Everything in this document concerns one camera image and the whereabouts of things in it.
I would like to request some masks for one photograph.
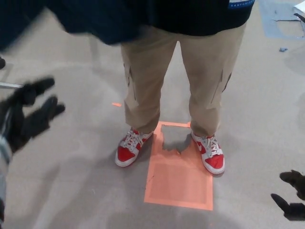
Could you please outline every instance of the gray floor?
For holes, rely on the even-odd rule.
[[[119,47],[65,34],[46,15],[5,56],[0,78],[21,83],[53,74],[67,105],[52,130],[15,156],[8,177],[7,229],[292,229],[270,193],[299,201],[280,172],[305,172],[305,45],[266,38],[258,5],[223,98],[218,139],[226,172],[213,179],[214,210],[143,202],[150,150],[127,169],[114,164],[125,135]],[[295,22],[281,25],[295,32]],[[280,47],[287,47],[285,53]],[[161,121],[186,123],[188,82],[180,47],[166,75]],[[167,143],[185,131],[167,129]]]

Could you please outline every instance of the khaki cargo pants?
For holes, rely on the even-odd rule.
[[[191,128],[213,135],[219,126],[221,95],[231,77],[245,25],[213,36],[194,37],[147,28],[143,37],[122,45],[128,84],[126,123],[143,133],[155,130],[165,73],[177,42],[190,82]]]

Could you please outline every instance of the red and white sneaker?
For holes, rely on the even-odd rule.
[[[212,174],[222,174],[224,172],[224,154],[215,136],[202,138],[196,136],[192,131],[192,138],[201,153],[204,167]]]
[[[138,157],[144,142],[146,142],[153,132],[149,134],[139,133],[131,129],[126,137],[120,142],[116,151],[115,164],[119,167],[127,167],[131,165]]]

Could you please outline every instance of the white shoelace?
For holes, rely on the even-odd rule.
[[[209,153],[209,157],[211,158],[214,155],[220,155],[221,154],[219,150],[220,148],[216,138],[215,137],[208,138],[207,141],[208,141],[208,148],[211,149],[211,152]]]
[[[143,145],[142,137],[136,134],[133,130],[128,131],[124,141],[124,147],[133,152],[139,143],[140,145]]]

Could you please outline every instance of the orange rectangle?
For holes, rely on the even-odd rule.
[[[121,106],[122,106],[122,104],[119,104],[119,103],[112,103],[112,105],[118,106],[118,107],[121,107]]]
[[[159,122],[152,144],[144,202],[213,210],[213,177],[206,171],[192,142],[181,154],[164,150],[162,125],[188,124]]]

